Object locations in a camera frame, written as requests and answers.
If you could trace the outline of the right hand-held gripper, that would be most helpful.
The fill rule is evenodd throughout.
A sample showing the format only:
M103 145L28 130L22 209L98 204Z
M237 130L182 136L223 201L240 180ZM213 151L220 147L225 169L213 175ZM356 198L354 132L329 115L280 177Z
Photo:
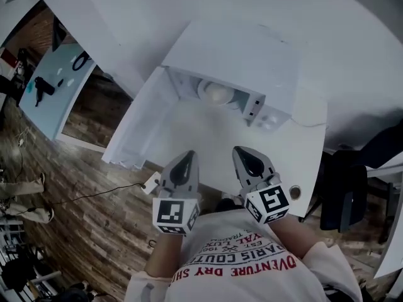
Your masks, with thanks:
M244 207L257 224L264 225L285 217L290 209L290 195L285 193L279 173L270 159L249 147L236 146L232 151L237 178L250 184L251 177L266 178L241 189Z

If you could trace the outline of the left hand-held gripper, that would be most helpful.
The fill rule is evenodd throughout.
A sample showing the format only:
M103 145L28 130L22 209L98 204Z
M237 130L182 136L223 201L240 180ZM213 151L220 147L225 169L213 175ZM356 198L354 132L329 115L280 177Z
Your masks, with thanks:
M188 235L200 214L199 162L195 151L174 158L161 173L152 201L152 224L170 235Z

